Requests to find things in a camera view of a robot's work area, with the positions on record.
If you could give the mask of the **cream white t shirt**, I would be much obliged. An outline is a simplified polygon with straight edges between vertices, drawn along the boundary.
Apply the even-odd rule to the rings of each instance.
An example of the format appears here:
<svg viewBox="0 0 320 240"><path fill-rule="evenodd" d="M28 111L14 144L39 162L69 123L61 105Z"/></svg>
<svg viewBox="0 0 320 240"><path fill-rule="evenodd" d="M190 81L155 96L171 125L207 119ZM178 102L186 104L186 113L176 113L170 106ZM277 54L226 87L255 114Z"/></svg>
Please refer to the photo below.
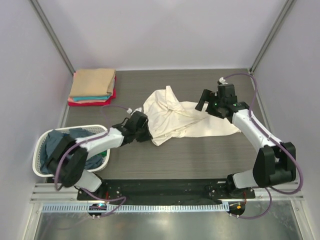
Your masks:
<svg viewBox="0 0 320 240"><path fill-rule="evenodd" d="M152 142L160 146L171 138L202 138L230 136L241 130L226 118L221 119L195 110L197 103L179 101L172 88L155 90L144 102Z"/></svg>

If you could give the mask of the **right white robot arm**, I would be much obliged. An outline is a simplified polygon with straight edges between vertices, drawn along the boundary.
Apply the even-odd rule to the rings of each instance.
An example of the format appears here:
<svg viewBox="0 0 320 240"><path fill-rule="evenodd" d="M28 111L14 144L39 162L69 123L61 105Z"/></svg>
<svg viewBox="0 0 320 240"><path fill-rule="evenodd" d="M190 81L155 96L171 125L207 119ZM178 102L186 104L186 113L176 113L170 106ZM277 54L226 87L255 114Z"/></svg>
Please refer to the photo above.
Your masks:
<svg viewBox="0 0 320 240"><path fill-rule="evenodd" d="M254 116L245 102L239 102L234 90L205 89L196 105L197 111L227 119L246 136L257 152L253 168L227 176L228 190L268 188L293 182L297 177L294 163L296 148L274 137Z"/></svg>

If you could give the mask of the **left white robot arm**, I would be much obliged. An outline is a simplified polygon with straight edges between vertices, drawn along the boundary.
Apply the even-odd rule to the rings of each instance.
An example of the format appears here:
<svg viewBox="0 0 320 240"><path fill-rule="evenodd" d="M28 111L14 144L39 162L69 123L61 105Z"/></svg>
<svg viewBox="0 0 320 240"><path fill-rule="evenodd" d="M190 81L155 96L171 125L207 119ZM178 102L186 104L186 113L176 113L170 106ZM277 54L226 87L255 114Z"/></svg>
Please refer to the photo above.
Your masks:
<svg viewBox="0 0 320 240"><path fill-rule="evenodd" d="M88 159L133 141L141 143L151 139L148 117L142 112L134 112L104 132L82 138L64 136L48 158L46 167L54 175L57 191L77 187L93 193L102 185L102 180L85 169Z"/></svg>

